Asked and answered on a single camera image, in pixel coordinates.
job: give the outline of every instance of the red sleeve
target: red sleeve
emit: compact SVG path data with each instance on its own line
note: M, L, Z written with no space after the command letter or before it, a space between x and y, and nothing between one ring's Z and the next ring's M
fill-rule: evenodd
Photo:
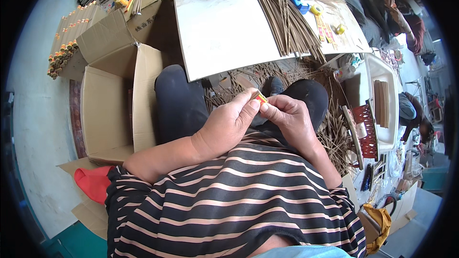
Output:
M424 27L424 22L422 19L417 15L408 15L405 16L406 22L408 22L409 26L411 27L411 31L415 36L414 41L408 41L407 45L408 49L413 52L415 55L419 55L421 53L422 45L424 43L423 37L426 28Z

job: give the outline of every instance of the striped shirt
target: striped shirt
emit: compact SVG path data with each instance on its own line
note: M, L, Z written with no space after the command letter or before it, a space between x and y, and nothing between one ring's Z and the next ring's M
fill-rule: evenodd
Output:
M304 158L257 131L153 185L120 166L108 177L108 257L246 257L272 235L364 256L346 188L328 190Z

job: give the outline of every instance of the red cloth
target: red cloth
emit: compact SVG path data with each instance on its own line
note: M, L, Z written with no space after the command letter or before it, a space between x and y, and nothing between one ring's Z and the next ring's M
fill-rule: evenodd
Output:
M104 205L107 198L107 187L110 180L108 172L114 168L112 165L102 166L96 169L77 169L73 176L77 186L92 200Z

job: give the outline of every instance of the left hand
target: left hand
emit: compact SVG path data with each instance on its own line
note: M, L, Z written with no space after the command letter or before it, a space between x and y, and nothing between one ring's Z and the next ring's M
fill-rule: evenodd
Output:
M249 88L210 113L206 123L191 137L202 161L216 158L235 147L245 135L260 102L250 100L258 90Z

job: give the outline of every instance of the table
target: table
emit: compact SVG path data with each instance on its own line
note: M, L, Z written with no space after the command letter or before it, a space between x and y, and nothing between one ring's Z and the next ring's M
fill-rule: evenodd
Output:
M281 57L271 29L257 0L174 0L180 44L188 81L221 72L270 62ZM346 3L326 9L324 22L343 24L342 35L333 34L337 50L322 43L324 54L370 53L359 24ZM315 17L304 15L318 36Z

